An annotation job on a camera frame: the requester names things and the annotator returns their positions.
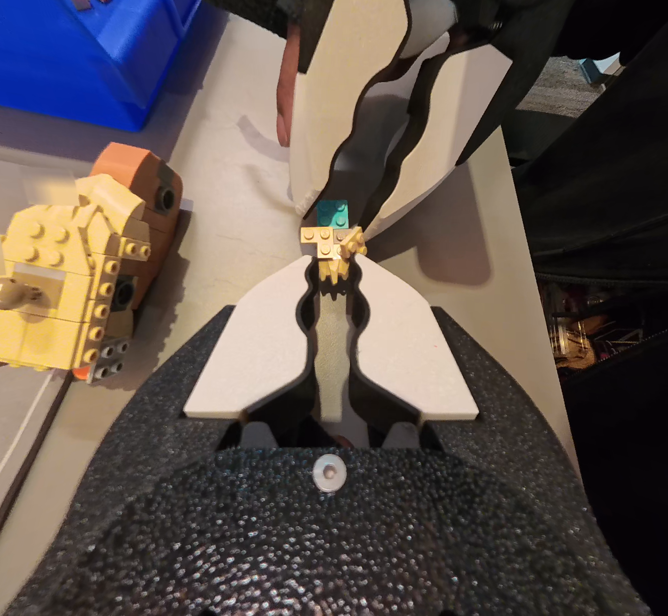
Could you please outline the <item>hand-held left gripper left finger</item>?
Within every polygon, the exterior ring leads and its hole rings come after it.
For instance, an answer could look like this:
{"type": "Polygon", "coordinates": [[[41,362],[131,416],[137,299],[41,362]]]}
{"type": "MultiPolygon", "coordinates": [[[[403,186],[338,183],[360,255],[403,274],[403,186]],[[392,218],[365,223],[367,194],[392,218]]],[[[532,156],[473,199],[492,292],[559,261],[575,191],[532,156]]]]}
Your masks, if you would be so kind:
{"type": "Polygon", "coordinates": [[[296,426],[314,409],[318,264],[302,256],[234,307],[185,406],[190,418],[296,426]]]}

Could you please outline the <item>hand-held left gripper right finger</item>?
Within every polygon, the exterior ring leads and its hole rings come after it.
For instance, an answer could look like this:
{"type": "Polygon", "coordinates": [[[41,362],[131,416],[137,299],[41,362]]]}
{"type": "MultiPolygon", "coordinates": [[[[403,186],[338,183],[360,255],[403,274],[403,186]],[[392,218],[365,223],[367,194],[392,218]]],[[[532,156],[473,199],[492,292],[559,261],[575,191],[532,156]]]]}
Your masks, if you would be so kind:
{"type": "Polygon", "coordinates": [[[366,424],[473,420],[478,415],[430,304],[356,255],[349,400],[366,424]]]}

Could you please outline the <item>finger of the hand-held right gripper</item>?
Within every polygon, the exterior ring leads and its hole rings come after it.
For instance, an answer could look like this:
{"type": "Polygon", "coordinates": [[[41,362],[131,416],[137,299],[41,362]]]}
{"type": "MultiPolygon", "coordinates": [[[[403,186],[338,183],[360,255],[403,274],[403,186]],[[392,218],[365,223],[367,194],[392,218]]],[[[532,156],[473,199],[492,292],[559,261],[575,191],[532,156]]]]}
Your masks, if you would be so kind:
{"type": "Polygon", "coordinates": [[[441,53],[422,63],[407,123],[397,133],[361,217],[366,238],[404,217],[455,168],[511,65],[491,44],[441,53]]]}
{"type": "Polygon", "coordinates": [[[407,0],[303,0],[289,156],[300,217],[326,188],[363,96],[396,65],[410,25],[407,0]]]}

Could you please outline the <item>teal toy brick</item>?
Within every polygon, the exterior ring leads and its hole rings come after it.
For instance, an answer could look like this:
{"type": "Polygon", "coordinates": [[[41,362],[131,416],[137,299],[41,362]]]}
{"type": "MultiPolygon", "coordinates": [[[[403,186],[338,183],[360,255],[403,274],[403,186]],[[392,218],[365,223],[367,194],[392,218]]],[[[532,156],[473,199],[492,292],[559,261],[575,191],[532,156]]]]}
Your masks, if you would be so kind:
{"type": "Polygon", "coordinates": [[[348,202],[346,200],[321,200],[316,205],[318,227],[347,229],[349,227],[348,202]]]}

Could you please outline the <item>tan corner toy plate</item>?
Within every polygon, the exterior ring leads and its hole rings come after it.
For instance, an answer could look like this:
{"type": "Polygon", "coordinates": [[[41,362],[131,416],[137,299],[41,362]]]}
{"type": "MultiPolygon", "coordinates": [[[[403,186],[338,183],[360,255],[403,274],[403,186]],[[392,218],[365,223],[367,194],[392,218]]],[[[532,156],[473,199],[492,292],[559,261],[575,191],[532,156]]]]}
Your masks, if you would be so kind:
{"type": "Polygon", "coordinates": [[[333,242],[333,229],[330,227],[302,227],[300,233],[301,244],[313,247],[314,256],[318,259],[338,259],[340,244],[333,242]]]}

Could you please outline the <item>light grey desk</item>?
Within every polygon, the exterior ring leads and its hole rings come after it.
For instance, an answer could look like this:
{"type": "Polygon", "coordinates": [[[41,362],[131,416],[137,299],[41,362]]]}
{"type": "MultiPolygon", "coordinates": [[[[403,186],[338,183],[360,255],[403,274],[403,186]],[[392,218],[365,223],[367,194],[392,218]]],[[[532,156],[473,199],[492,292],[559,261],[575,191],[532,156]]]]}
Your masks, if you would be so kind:
{"type": "MultiPolygon", "coordinates": [[[[57,417],[83,411],[70,453],[51,464],[29,530],[58,525],[103,433],[131,394],[196,330],[300,255],[288,151],[275,132],[283,42],[205,6],[138,133],[1,109],[1,232],[27,206],[30,169],[87,175],[108,142],[147,148],[179,173],[184,213],[138,322],[129,374],[72,386],[57,417]]],[[[369,244],[372,260],[442,307],[530,395],[579,473],[503,134],[497,130],[417,208],[369,244]]]]}

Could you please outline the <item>person's right hand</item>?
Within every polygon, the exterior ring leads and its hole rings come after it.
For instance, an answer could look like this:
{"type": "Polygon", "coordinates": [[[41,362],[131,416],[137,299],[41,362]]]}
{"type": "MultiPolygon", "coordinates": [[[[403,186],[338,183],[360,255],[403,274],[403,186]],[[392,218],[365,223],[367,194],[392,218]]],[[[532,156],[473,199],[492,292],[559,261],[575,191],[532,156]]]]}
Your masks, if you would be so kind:
{"type": "Polygon", "coordinates": [[[280,66],[277,84],[277,139],[279,144],[288,148],[291,141],[293,103],[296,76],[299,68],[300,27],[290,22],[287,27],[287,40],[280,66]]]}

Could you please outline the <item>colourful printed packaging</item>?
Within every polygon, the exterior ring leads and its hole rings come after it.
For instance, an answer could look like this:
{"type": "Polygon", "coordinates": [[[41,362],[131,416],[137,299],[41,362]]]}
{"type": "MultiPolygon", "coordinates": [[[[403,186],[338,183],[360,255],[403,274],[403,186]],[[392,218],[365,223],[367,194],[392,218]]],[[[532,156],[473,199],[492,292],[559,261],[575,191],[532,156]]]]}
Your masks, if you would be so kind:
{"type": "Polygon", "coordinates": [[[667,331],[667,288],[538,281],[556,367],[586,370],[667,331]]]}

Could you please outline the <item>tan and brown brick model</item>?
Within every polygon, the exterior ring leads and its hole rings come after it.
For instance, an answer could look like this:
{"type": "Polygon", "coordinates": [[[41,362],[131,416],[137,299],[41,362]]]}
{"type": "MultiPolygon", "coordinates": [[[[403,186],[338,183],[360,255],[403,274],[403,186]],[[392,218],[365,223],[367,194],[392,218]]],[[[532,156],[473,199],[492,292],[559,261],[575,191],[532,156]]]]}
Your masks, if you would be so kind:
{"type": "Polygon", "coordinates": [[[183,184],[149,150],[110,143],[88,176],[30,169],[1,236],[1,364],[87,384],[124,368],[136,311],[172,246],[183,184]]]}

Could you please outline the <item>black bag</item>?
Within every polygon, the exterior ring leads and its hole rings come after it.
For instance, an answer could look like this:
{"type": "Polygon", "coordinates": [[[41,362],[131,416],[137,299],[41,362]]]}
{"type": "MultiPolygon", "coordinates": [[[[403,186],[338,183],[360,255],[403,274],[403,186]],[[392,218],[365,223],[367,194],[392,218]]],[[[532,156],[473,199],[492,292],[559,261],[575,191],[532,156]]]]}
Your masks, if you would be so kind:
{"type": "Polygon", "coordinates": [[[639,341],[563,381],[600,528],[667,614],[667,26],[549,148],[516,170],[534,271],[615,292],[597,311],[639,341]]]}

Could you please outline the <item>grey building instruction booklet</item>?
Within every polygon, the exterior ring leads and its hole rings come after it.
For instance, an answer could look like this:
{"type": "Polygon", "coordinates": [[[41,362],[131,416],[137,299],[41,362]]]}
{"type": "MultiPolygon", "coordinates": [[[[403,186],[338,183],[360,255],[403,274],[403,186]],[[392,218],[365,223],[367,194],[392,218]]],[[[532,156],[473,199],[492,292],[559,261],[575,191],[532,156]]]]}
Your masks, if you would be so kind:
{"type": "MultiPolygon", "coordinates": [[[[73,180],[88,175],[91,162],[1,148],[1,234],[14,213],[29,205],[24,176],[73,180]]],[[[9,516],[72,376],[1,366],[1,526],[9,516]]]]}

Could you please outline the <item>blue plastic bin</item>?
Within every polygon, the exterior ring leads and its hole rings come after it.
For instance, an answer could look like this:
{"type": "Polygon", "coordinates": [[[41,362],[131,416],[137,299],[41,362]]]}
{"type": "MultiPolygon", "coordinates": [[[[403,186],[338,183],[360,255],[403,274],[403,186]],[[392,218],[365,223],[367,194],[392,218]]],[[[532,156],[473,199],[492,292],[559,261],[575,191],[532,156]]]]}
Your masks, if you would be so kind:
{"type": "Polygon", "coordinates": [[[1,0],[1,104],[140,130],[202,0],[1,0]]]}

